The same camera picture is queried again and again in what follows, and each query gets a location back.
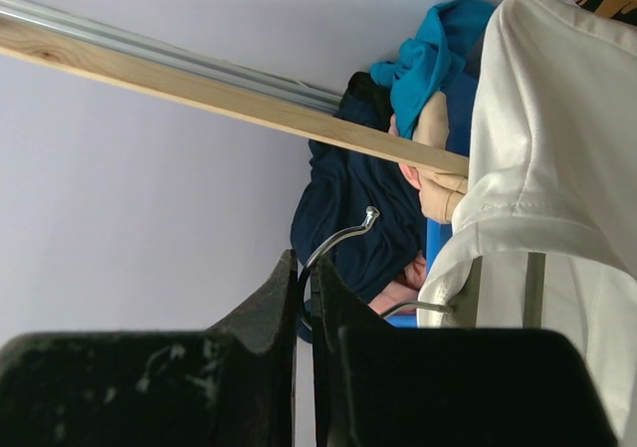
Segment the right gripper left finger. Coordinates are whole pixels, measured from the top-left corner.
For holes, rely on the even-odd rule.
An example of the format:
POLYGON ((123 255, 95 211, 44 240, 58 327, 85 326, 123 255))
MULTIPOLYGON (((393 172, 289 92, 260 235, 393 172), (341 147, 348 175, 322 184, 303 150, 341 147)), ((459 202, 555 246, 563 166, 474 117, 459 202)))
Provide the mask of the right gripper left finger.
POLYGON ((290 446, 297 258, 203 331, 30 333, 1 350, 5 446, 290 446))

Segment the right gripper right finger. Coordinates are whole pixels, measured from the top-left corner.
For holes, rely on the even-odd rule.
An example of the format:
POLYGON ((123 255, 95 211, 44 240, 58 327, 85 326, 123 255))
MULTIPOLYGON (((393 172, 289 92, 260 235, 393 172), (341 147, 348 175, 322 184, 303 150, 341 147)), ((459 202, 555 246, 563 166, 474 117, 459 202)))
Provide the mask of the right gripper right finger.
POLYGON ((311 277, 319 446, 614 446, 580 354, 551 331, 398 329, 328 258, 311 277))

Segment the white t shirt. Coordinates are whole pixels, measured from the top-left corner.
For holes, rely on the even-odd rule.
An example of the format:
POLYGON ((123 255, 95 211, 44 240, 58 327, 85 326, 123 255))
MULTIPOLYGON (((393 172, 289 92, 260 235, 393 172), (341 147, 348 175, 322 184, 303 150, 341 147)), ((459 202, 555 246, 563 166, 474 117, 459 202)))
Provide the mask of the white t shirt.
POLYGON ((482 51, 469 189, 423 302, 519 328, 543 264, 541 324, 579 350, 623 446, 636 442, 636 30, 558 0, 504 0, 482 51))

